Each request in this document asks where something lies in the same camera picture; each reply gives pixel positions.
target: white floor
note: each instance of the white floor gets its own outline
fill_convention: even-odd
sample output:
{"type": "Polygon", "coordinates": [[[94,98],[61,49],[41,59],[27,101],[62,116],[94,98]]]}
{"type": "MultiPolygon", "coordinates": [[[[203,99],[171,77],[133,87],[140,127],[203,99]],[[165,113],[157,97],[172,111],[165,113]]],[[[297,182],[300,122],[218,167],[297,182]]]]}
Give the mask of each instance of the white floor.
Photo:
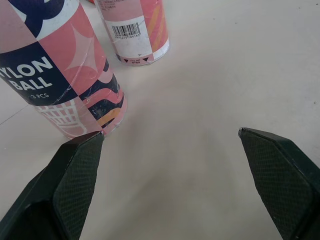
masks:
{"type": "MultiPolygon", "coordinates": [[[[319,0],[166,0],[171,48],[121,65],[128,98],[105,139],[82,240],[280,240],[240,127],[293,140],[320,166],[319,0]]],[[[66,141],[0,82],[0,218],[66,141]]]]}

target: pink star graphic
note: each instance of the pink star graphic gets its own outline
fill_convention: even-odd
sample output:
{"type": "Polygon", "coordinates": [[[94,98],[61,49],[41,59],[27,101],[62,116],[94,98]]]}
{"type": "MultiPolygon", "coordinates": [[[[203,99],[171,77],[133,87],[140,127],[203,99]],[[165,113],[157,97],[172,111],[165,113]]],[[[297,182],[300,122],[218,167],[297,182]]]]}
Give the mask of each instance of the pink star graphic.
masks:
{"type": "Polygon", "coordinates": [[[95,60],[95,38],[83,36],[73,26],[72,28],[75,37],[75,54],[66,70],[87,66],[98,72],[95,60]]]}

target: printed net graphic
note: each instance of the printed net graphic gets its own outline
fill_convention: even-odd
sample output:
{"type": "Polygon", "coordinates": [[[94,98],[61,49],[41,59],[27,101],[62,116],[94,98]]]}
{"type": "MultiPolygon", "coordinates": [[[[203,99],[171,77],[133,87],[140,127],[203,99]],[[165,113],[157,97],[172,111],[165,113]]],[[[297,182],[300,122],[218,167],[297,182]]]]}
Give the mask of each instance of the printed net graphic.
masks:
{"type": "Polygon", "coordinates": [[[34,106],[34,108],[71,137],[87,133],[86,127],[80,121],[74,100],[52,106],[34,106]]]}

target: pink cylindrical tube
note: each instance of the pink cylindrical tube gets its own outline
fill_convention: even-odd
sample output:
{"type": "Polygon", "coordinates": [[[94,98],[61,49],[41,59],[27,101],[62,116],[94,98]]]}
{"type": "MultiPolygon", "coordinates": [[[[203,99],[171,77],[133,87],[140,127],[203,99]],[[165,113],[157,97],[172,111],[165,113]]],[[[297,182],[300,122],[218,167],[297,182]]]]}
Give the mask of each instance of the pink cylindrical tube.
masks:
{"type": "Polygon", "coordinates": [[[77,0],[0,0],[0,78],[68,138],[106,135],[127,101],[77,0]]]}
{"type": "Polygon", "coordinates": [[[162,0],[95,0],[119,61],[151,64],[169,49],[162,0]]]}

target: barcode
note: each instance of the barcode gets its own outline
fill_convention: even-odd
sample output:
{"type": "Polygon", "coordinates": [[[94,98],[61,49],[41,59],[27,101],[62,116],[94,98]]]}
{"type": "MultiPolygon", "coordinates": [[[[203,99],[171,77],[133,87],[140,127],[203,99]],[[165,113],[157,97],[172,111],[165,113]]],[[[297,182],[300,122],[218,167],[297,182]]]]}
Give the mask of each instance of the barcode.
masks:
{"type": "Polygon", "coordinates": [[[124,26],[112,26],[116,38],[137,37],[141,34],[139,24],[128,24],[124,26]]]}

